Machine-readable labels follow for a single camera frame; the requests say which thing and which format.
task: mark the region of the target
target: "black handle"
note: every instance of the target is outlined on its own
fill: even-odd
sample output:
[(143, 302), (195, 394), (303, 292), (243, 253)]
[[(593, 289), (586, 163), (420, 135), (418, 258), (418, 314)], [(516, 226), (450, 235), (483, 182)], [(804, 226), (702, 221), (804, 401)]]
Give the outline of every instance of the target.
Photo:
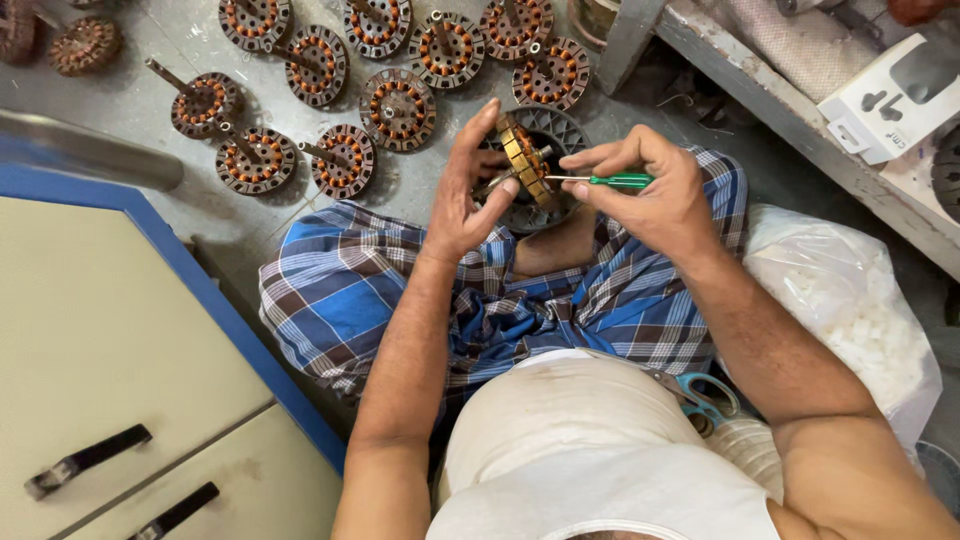
[(220, 490), (217, 489), (217, 486), (213, 482), (207, 482), (200, 489), (188, 495), (186, 499), (156, 516), (156, 519), (127, 540), (160, 540), (174, 527), (203, 508), (204, 504), (216, 499), (218, 495), (220, 495)]
[(27, 488), (27, 493), (31, 497), (39, 501), (63, 487), (64, 484), (76, 478), (83, 471), (152, 438), (154, 437), (144, 428), (143, 424), (137, 424), (93, 446), (68, 455), (50, 469), (27, 480), (27, 483), (23, 486)]

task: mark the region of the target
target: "plaid lungi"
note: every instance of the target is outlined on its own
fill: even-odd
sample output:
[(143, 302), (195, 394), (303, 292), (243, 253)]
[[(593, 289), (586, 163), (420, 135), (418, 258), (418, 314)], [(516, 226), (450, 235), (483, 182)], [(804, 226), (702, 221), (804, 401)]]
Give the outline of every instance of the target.
[[(741, 257), (743, 170), (717, 152), (689, 150), (721, 240)], [(355, 402), (425, 236), (351, 201), (297, 221), (260, 268), (260, 317), (287, 360)], [(514, 282), (515, 252), (516, 239), (498, 227), (460, 262), (444, 409), (524, 358), (558, 348), (590, 347), (675, 375), (707, 369), (712, 341), (673, 264), (614, 220), (597, 217), (590, 266)]]

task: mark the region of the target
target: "man's right hand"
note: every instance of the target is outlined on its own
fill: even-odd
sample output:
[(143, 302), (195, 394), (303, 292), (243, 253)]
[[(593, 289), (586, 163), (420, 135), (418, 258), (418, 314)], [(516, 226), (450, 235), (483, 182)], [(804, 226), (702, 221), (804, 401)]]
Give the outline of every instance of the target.
[(650, 128), (635, 126), (624, 140), (564, 157), (560, 167), (569, 171), (592, 167), (598, 177), (645, 167), (656, 180), (637, 195), (587, 182), (567, 181), (564, 190), (612, 217), (678, 266), (720, 247), (697, 160)]

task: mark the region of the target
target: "man's right arm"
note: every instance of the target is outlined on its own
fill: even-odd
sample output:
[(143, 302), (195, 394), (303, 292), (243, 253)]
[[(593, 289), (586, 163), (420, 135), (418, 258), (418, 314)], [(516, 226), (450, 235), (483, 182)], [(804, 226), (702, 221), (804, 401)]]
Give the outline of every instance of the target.
[(677, 266), (740, 390), (774, 429), (785, 540), (960, 538), (960, 527), (907, 461), (869, 391), (720, 244), (696, 160), (644, 126), (564, 158), (596, 176), (645, 165), (637, 196), (565, 184)]

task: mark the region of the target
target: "white undershirt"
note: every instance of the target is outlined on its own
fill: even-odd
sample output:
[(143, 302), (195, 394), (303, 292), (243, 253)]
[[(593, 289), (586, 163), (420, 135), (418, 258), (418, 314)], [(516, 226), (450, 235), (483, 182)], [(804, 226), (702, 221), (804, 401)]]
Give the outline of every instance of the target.
[(467, 402), (427, 538), (629, 530), (663, 540), (776, 540), (766, 499), (634, 364), (554, 351)]

